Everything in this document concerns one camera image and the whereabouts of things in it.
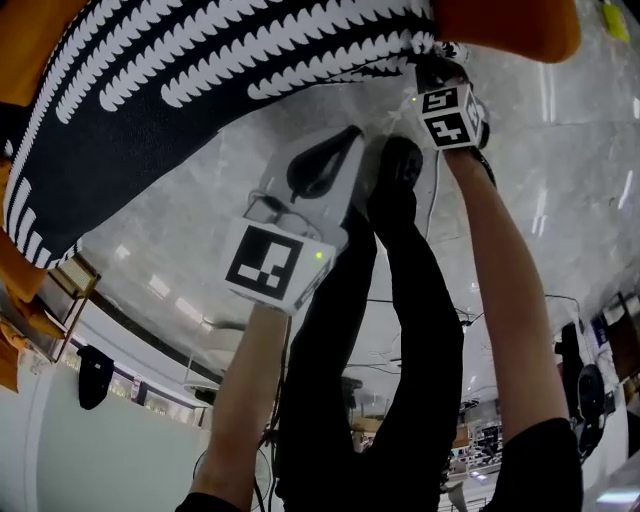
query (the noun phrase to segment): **black pants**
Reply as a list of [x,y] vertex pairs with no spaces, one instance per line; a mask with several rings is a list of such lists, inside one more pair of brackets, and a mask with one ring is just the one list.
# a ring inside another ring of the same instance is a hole
[[[341,504],[436,510],[440,475],[456,435],[463,333],[403,185],[376,191],[369,224],[352,209],[349,246],[318,288],[291,347],[281,401],[278,495],[288,511]],[[373,446],[355,453],[341,375],[385,245],[402,327],[400,384]]]

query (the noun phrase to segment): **black shirt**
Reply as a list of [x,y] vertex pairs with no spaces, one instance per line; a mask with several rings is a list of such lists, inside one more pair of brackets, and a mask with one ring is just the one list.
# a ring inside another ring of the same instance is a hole
[[[509,441],[493,500],[486,512],[582,510],[582,470],[569,422],[546,421]],[[177,512],[239,512],[206,494],[190,494]]]

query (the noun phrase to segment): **person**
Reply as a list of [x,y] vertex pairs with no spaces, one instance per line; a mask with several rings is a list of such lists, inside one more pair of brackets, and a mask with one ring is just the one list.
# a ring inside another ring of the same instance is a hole
[[[468,150],[444,153],[469,217],[502,411],[505,448],[487,511],[578,511],[582,477],[552,351],[542,283],[487,171]],[[387,141],[367,221],[352,208],[349,245],[318,288],[290,352],[282,389],[277,494],[285,510],[340,504],[362,510],[437,510],[456,435],[464,335],[436,259],[414,219],[422,154]],[[353,450],[341,375],[367,305],[376,256],[388,252],[402,327],[402,372],[373,445]],[[272,410],[287,330],[284,314],[254,307],[214,407],[211,443],[187,511],[246,511]]]

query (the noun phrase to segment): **cable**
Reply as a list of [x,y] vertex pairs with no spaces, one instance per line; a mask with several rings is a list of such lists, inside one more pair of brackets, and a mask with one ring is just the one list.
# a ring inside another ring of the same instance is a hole
[[[576,299],[575,297],[569,297],[567,295],[555,295],[552,293],[547,293],[545,294],[545,298],[547,299],[564,299],[564,300],[570,300],[572,302],[575,302],[577,308],[578,308],[578,317],[581,316],[581,312],[580,312],[580,302],[578,302],[578,299]],[[475,317],[469,324],[467,324],[467,327],[471,327],[473,324],[475,324],[481,317],[484,316],[484,311],[482,313],[480,313],[477,317]]]
[[[287,352],[289,350],[290,338],[291,338],[291,318],[289,318],[287,322],[287,330],[285,332],[284,346],[282,347],[282,353],[280,355],[280,375],[278,376],[278,386],[276,388],[276,397],[273,404],[273,411],[271,411],[271,421],[269,422],[269,425],[267,426],[264,433],[262,434],[262,439],[260,440],[260,444],[258,445],[258,450],[260,450],[262,446],[269,446],[270,444],[272,445],[271,457],[270,457],[272,478],[271,478],[271,487],[269,488],[269,505],[268,505],[269,512],[271,512],[273,494],[275,493],[275,490],[276,490],[274,432],[275,432],[276,425],[278,424],[278,421],[280,421],[280,413],[281,413],[280,399],[282,397],[282,388],[284,386],[285,370],[287,367]],[[257,485],[257,481],[255,480],[255,477],[254,477],[254,485]],[[260,501],[260,511],[265,512],[264,503],[262,502],[262,500]]]
[[433,210],[435,210],[436,199],[438,197],[438,189],[440,188],[440,155],[442,151],[438,150],[436,152],[436,170],[434,177],[434,186],[433,186],[433,197],[431,198],[431,205],[429,206],[429,213],[427,214],[427,229],[424,234],[424,239],[428,241],[429,238],[429,228],[431,227],[431,217],[433,216]]
[[258,480],[256,479],[255,475],[253,477],[253,491],[256,493],[256,496],[258,497],[258,504],[260,505],[260,512],[266,512],[264,509],[264,502],[263,502],[263,498],[262,498],[262,492],[260,492],[260,486],[258,485]]
[[576,299],[575,297],[568,297],[566,295],[554,295],[551,293],[548,293],[545,295],[545,297],[549,298],[549,299],[564,299],[564,300],[570,300],[575,302],[576,307],[578,309],[578,317],[582,316],[582,313],[580,312],[580,302],[578,302],[578,299]]
[[388,373],[389,375],[402,375],[402,372],[390,372],[388,370],[383,370],[382,368],[378,367],[379,365],[370,365],[370,364],[362,364],[362,365],[347,365],[347,368],[371,368],[372,370],[378,370],[379,372],[382,373]]

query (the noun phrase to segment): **orange fabric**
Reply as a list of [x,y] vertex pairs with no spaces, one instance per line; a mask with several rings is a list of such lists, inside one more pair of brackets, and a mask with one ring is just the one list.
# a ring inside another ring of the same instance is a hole
[[18,392],[18,351],[0,336],[0,386]]
[[439,38],[555,63],[579,48],[574,0],[433,0]]
[[0,8],[0,102],[31,103],[49,55],[87,0],[7,0]]
[[0,318],[0,334],[4,339],[18,351],[18,354],[22,354],[29,345],[27,338],[18,334],[9,322],[5,322]]

